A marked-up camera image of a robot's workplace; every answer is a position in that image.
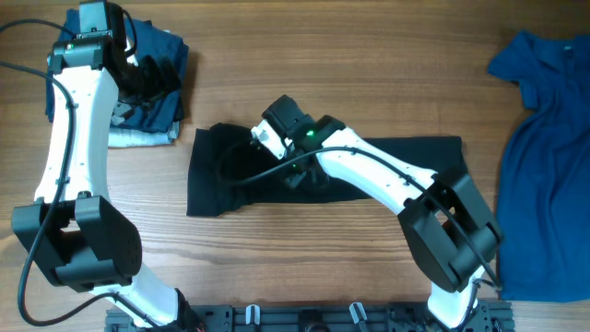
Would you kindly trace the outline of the black polo shirt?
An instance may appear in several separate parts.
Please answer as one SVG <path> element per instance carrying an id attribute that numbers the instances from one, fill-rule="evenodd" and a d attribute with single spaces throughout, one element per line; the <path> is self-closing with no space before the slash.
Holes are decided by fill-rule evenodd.
<path id="1" fill-rule="evenodd" d="M 187 183 L 189 216 L 218 217 L 256 203 L 320 204 L 368 197 L 333 178 L 305 178 L 291 189 L 277 173 L 244 186 L 231 186 L 225 182 L 227 178 L 251 177 L 279 164 L 264 149 L 252 146 L 251 139 L 249 128 L 235 124 L 218 123 L 195 131 Z M 375 137 L 366 141 L 421 168 L 467 170 L 459 136 Z"/>

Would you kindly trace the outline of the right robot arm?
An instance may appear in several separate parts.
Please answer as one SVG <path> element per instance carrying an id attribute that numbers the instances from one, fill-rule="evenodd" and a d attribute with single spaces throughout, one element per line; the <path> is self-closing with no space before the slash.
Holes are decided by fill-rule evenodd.
<path id="1" fill-rule="evenodd" d="M 263 112 L 251 134 L 283 165 L 318 168 L 397 216 L 415 263 L 431 281 L 427 308 L 443 327 L 467 326 L 484 275 L 489 284 L 500 285 L 490 261 L 502 230 L 466 172 L 436 172 L 403 161 L 332 116 L 314 120 L 287 95 Z"/>

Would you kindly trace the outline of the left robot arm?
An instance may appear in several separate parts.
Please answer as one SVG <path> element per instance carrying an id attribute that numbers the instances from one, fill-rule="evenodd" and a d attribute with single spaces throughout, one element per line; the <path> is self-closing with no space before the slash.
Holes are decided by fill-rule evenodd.
<path id="1" fill-rule="evenodd" d="M 119 103 L 150 105 L 181 81 L 167 59 L 130 62 L 132 19 L 120 6 L 88 1 L 80 30 L 53 46 L 45 79 L 54 89 L 53 131 L 31 205 L 18 207 L 12 229 L 55 287 L 106 298 L 145 331 L 194 331 L 198 319 L 179 290 L 142 261 L 136 226 L 111 203 L 106 166 L 112 113 Z"/>

